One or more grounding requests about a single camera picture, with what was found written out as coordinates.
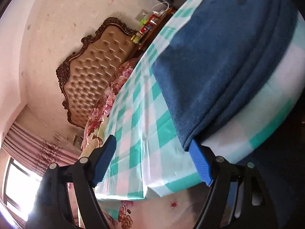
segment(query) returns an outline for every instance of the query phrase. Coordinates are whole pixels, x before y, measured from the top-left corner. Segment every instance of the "curtain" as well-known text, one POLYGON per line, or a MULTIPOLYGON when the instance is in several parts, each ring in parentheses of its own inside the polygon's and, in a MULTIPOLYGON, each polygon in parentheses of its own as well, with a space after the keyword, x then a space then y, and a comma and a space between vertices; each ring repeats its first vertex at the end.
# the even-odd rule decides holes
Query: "curtain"
POLYGON ((23 166, 43 176, 51 163, 59 166, 74 164, 81 154, 59 134, 55 135, 55 142, 46 142, 14 122, 4 138, 2 148, 23 166))

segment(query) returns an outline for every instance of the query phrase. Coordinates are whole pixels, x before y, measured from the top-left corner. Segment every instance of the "tufted headboard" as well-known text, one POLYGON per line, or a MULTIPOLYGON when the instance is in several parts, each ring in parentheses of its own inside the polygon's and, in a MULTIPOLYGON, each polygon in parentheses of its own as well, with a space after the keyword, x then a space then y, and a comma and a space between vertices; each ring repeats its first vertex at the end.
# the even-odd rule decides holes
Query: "tufted headboard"
POLYGON ((130 40, 136 33, 119 19, 107 18, 95 37, 82 38, 80 51, 73 52, 57 68, 59 86, 65 96, 63 106, 71 124, 85 127, 96 101, 136 46, 130 40))

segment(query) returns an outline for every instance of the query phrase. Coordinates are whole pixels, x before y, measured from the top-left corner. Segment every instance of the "carved wooden headboard frame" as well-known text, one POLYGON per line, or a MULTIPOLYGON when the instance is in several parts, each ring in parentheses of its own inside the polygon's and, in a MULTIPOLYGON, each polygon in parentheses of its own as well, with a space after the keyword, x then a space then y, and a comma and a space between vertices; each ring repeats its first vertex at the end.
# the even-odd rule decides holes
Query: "carved wooden headboard frame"
POLYGON ((118 18, 109 17, 103 22, 103 24, 100 26, 100 28, 96 31, 96 35, 94 37, 92 35, 88 35, 87 37, 82 38, 81 39, 81 42, 83 43, 82 48, 78 52, 73 52, 69 57, 67 57, 65 59, 65 61, 56 70, 56 74, 57 74, 58 81, 59 81, 59 87, 61 89, 61 92, 65 96, 65 100, 63 101, 63 106, 67 110, 68 121, 77 127, 81 127, 81 126, 76 125, 75 123, 73 123, 71 121, 71 111, 69 109, 68 97, 64 90, 64 86, 65 86, 66 82, 69 81, 69 78, 70 78, 70 62, 73 59, 82 55, 85 52, 85 50, 88 48, 90 43, 93 43, 93 42, 99 40, 101 38, 103 32, 105 31, 105 29, 108 26, 116 26, 116 27, 120 28, 122 30, 122 32, 124 32, 128 36, 132 36, 137 33, 136 30, 128 28, 126 26, 126 24, 121 22, 118 18))

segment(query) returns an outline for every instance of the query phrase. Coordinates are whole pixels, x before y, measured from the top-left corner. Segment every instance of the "silver screw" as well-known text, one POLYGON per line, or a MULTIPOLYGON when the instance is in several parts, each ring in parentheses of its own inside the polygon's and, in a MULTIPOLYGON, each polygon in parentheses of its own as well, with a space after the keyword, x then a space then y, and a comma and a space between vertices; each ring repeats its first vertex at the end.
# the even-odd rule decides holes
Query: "silver screw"
POLYGON ((250 169, 253 169, 255 165, 254 165, 254 163, 249 162, 249 163, 247 163, 247 166, 248 166, 250 169))
POLYGON ((85 163, 88 162, 88 158, 87 157, 82 157, 79 161, 80 161, 81 164, 85 164, 85 163))
POLYGON ((218 163, 222 163, 224 160, 225 160, 225 159, 224 159, 223 157, 221 157, 221 156, 217 156, 217 157, 216 157, 216 161, 217 161, 218 163))
POLYGON ((50 169, 55 169, 57 167, 57 163, 51 163, 49 168, 50 169))

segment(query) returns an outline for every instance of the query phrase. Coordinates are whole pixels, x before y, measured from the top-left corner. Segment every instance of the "folded blue fabric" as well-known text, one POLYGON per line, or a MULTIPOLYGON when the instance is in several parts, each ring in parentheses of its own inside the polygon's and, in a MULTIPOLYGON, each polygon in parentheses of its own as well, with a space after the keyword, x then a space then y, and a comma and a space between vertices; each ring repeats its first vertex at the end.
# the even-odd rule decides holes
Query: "folded blue fabric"
POLYGON ((203 0, 152 66, 185 150, 219 130, 268 80, 297 21, 291 0, 203 0))

